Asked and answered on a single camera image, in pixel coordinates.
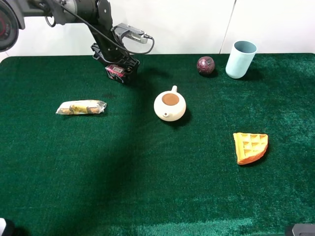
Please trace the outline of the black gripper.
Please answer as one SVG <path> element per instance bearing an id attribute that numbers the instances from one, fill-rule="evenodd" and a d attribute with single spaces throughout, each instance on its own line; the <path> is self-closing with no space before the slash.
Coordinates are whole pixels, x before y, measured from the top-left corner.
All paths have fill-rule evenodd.
<path id="1" fill-rule="evenodd" d="M 124 81 L 135 79 L 140 61 L 130 57 L 130 54 L 125 51 L 125 47 L 116 41 L 111 27 L 106 30 L 103 26 L 93 26 L 92 35 L 95 39 L 95 43 L 91 46 L 94 52 L 93 58 L 104 67 L 108 64 L 120 63 L 124 69 Z"/>

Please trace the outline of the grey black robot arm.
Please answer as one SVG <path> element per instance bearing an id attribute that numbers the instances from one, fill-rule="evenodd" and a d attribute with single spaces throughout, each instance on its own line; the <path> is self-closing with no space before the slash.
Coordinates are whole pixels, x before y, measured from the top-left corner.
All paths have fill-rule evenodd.
<path id="1" fill-rule="evenodd" d="M 123 44 L 123 38 L 146 43 L 143 31 L 121 23 L 113 25 L 111 5 L 107 0 L 2 0 L 0 2 L 0 50 L 5 52 L 17 42 L 25 29 L 24 18 L 54 18 L 57 24 L 84 23 L 95 43 L 93 58 L 105 67 L 110 79 L 127 84 L 140 62 Z"/>

